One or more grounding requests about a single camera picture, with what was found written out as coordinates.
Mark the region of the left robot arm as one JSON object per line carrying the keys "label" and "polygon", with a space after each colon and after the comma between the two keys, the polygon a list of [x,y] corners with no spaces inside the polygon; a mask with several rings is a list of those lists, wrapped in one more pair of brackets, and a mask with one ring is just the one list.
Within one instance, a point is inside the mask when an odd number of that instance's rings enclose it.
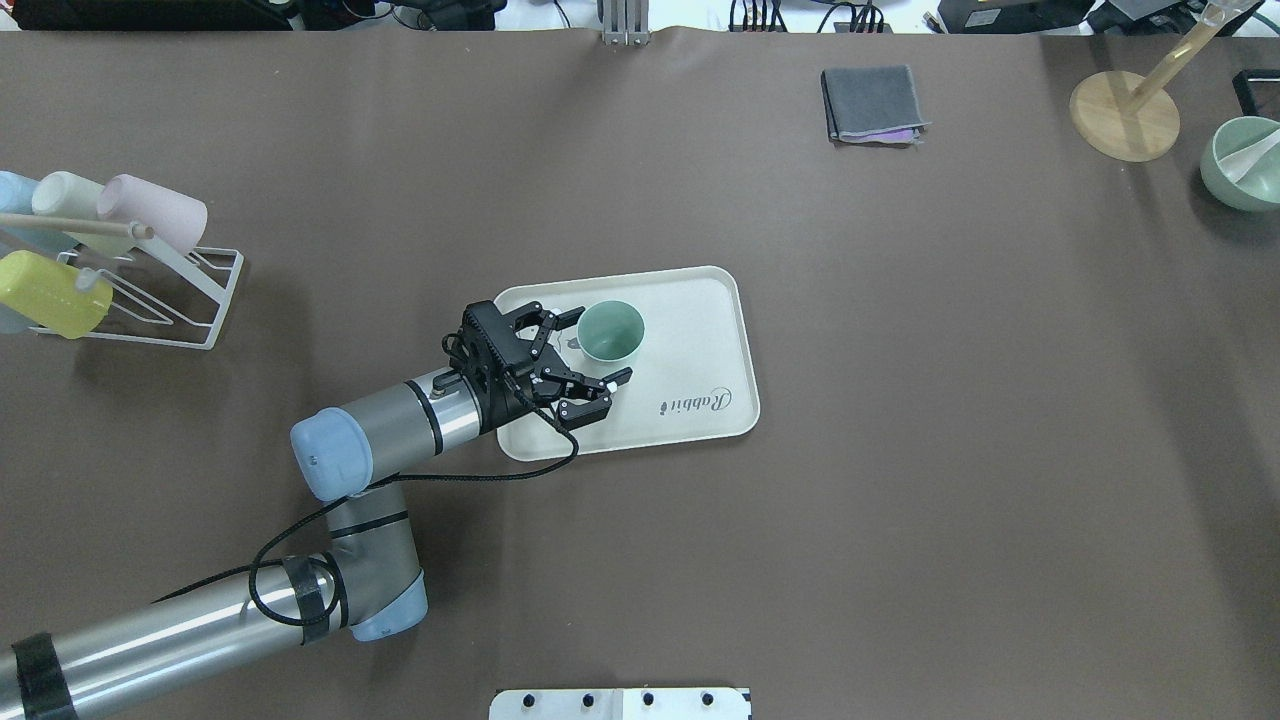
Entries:
{"label": "left robot arm", "polygon": [[607,418],[632,375],[572,369],[552,342],[579,324],[530,302],[470,304],[442,340],[447,366],[297,423],[291,443],[321,502],[330,544],[273,557],[282,532],[244,566],[218,573],[82,632],[36,633],[3,652],[5,719],[105,717],[292,646],[348,630],[384,639],[428,614],[402,484],[413,466],[524,416],[580,451],[573,432]]}

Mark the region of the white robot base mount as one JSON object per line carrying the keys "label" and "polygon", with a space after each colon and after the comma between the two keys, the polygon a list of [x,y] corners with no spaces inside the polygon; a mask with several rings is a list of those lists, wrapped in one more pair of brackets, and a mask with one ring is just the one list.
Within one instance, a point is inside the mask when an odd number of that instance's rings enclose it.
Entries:
{"label": "white robot base mount", "polygon": [[508,689],[489,719],[751,719],[750,691],[732,687]]}

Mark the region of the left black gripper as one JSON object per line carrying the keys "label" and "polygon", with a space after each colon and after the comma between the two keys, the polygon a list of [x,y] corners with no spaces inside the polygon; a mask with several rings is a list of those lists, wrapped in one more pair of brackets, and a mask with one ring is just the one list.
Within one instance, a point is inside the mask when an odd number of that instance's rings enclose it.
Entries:
{"label": "left black gripper", "polygon": [[585,306],[561,310],[530,302],[503,313],[492,300],[466,306],[457,338],[445,342],[445,354],[474,393],[481,436],[529,415],[534,407],[548,409],[566,430],[608,416],[613,393],[632,377],[631,366],[604,378],[567,366],[535,372],[532,348],[541,351],[556,332],[577,325],[585,311]]}

